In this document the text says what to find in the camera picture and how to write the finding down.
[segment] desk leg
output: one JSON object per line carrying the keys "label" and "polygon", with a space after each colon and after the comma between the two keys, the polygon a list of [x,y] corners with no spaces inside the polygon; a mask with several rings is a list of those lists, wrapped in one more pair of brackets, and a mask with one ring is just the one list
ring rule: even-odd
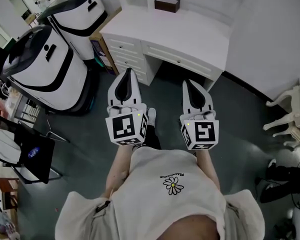
{"label": "desk leg", "polygon": [[212,86],[214,86],[214,84],[215,84],[216,81],[217,81],[217,80],[213,81],[213,80],[210,80],[210,79],[206,78],[206,79],[204,80],[203,88],[204,88],[207,92],[209,92],[210,89],[212,88]]}

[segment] white robot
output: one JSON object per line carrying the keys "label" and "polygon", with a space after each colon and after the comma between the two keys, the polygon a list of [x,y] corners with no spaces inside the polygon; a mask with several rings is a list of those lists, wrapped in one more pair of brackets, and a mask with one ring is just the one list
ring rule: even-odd
{"label": "white robot", "polygon": [[[188,150],[211,149],[219,141],[219,121],[210,94],[198,83],[185,80],[181,133]],[[134,145],[145,141],[148,117],[142,103],[138,79],[128,68],[113,81],[108,90],[109,117],[105,119],[111,142]]]}

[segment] black and white square marker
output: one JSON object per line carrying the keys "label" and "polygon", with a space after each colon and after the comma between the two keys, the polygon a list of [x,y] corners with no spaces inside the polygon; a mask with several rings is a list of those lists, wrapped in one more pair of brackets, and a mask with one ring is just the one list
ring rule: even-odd
{"label": "black and white square marker", "polygon": [[181,132],[182,132],[183,138],[185,140],[186,146],[189,147],[191,144],[191,139],[190,139],[189,133],[188,133],[185,125],[182,127]]}
{"label": "black and white square marker", "polygon": [[210,149],[214,144],[195,144],[192,150],[208,150]]}
{"label": "black and white square marker", "polygon": [[215,127],[213,122],[195,122],[195,141],[196,142],[215,142]]}
{"label": "black and white square marker", "polygon": [[135,135],[134,117],[132,114],[113,118],[112,127],[114,139]]}
{"label": "black and white square marker", "polygon": [[118,144],[125,146],[125,145],[131,145],[131,144],[136,144],[140,143],[141,141],[137,138],[132,138],[132,139],[126,139],[126,140],[121,140],[117,141]]}
{"label": "black and white square marker", "polygon": [[145,138],[145,136],[146,136],[147,124],[148,124],[148,120],[147,120],[146,116],[143,114],[141,128],[140,128],[140,135],[142,138]]}

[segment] white t-shirt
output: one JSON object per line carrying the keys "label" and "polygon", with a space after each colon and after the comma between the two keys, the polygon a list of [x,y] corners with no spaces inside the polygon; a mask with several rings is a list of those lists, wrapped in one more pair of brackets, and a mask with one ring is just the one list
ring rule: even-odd
{"label": "white t-shirt", "polygon": [[196,157],[182,150],[139,148],[112,202],[120,240],[156,240],[172,223],[190,215],[210,217],[224,239],[226,200]]}
{"label": "white t-shirt", "polygon": [[[156,240],[179,219],[205,215],[216,222],[221,240],[261,240],[265,229],[262,213],[252,195],[241,196],[250,201],[253,219],[247,220],[247,213],[233,206],[227,211],[230,204],[192,154],[141,147],[132,155],[128,178],[113,193],[106,208],[96,212],[106,198],[87,200],[75,192],[69,194],[55,239]],[[231,225],[227,230],[226,222]]]}

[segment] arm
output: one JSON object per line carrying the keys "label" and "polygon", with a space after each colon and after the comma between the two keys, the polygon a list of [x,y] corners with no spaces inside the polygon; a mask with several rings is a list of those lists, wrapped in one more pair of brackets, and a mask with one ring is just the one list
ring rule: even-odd
{"label": "arm", "polygon": [[219,179],[215,170],[215,167],[211,161],[209,151],[206,149],[201,149],[196,151],[196,161],[199,168],[204,172],[204,174],[210,178],[216,187],[220,190]]}
{"label": "arm", "polygon": [[132,156],[132,145],[119,146],[108,173],[105,183],[105,193],[102,197],[109,198],[111,194],[118,190],[124,179],[129,175],[130,161]]}

